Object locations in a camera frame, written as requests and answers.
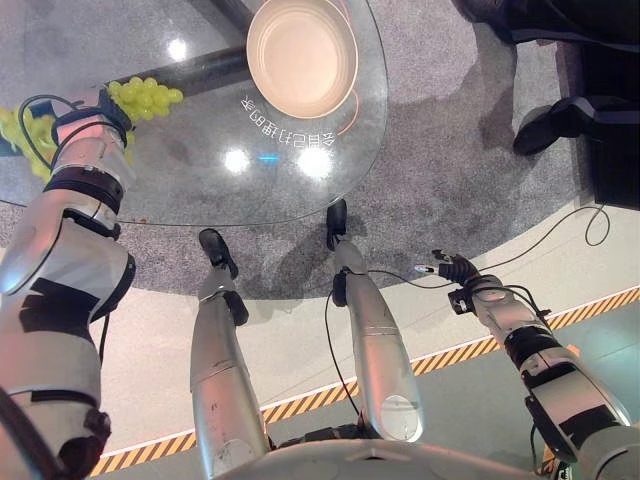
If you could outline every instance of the glass table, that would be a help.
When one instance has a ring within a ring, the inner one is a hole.
[[[122,220],[222,226],[311,214],[356,186],[378,154],[382,46],[365,0],[335,0],[358,45],[354,90],[326,117],[290,117],[264,100],[248,71],[244,42],[260,4],[0,0],[0,105],[41,93],[74,100],[111,80],[153,76],[185,99],[166,118],[137,122],[138,179]],[[1,200],[24,205],[42,187],[22,156],[0,151]]]

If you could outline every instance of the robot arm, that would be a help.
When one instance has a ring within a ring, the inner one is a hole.
[[[110,434],[88,326],[116,308],[135,274],[133,257],[115,241],[120,202],[134,180],[124,159],[130,127],[104,90],[96,107],[57,119],[61,148],[51,179],[0,265],[0,386],[66,478],[88,475]],[[0,458],[0,479],[32,478],[1,426]]]
[[[638,465],[639,458],[637,429],[629,427],[628,414],[611,392],[555,339],[540,312],[463,257],[434,254],[447,263],[423,271],[462,285],[449,294],[453,309],[475,313],[509,355],[529,391],[527,409],[555,455],[578,461],[592,479],[623,478],[625,468],[632,472],[629,462]]]

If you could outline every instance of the black shoe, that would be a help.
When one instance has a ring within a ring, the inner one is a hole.
[[[229,267],[229,273],[231,278],[235,279],[238,276],[238,266],[231,258],[229,248],[220,235],[213,228],[205,228],[198,235],[200,246],[204,253],[207,254],[211,265],[214,267],[226,266]]]
[[[344,199],[327,208],[327,248],[332,252],[338,245],[337,235],[347,233],[347,202]]]
[[[507,25],[506,0],[451,0],[471,23],[486,23],[507,43],[514,43]]]
[[[513,140],[513,151],[517,155],[535,155],[560,138],[553,131],[549,113],[538,115],[520,128]]]

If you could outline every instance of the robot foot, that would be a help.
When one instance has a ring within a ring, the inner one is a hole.
[[[347,202],[342,198],[327,208],[327,248],[336,249],[338,235],[347,233]]]
[[[213,228],[205,228],[198,235],[200,240],[200,246],[204,253],[207,254],[211,265],[214,267],[229,267],[229,273],[231,278],[235,279],[238,276],[238,267],[231,258],[229,248],[220,235]]]

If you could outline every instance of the yellow black hazard stripe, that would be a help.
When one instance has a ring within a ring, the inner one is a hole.
[[[595,315],[614,310],[628,305],[640,298],[640,287],[633,287],[620,293],[610,295],[581,307],[560,312],[549,317],[548,322],[553,330],[572,325],[586,320]],[[416,375],[424,375],[434,370],[439,370],[456,363],[484,355],[498,350],[500,347],[493,337],[480,338],[463,343],[441,352],[431,353],[417,358],[411,362],[413,372]],[[351,395],[358,394],[358,384],[355,380],[347,383],[347,390]],[[285,418],[293,417],[301,413],[324,407],[347,398],[342,384],[331,385],[313,392],[284,400],[274,405],[268,405],[261,409],[266,423],[274,423]],[[173,455],[193,448],[196,444],[196,435],[193,430],[161,438],[153,442],[137,445],[125,450],[106,453],[91,472],[95,477],[103,473],[139,465],[141,463],[156,460],[160,457]]]

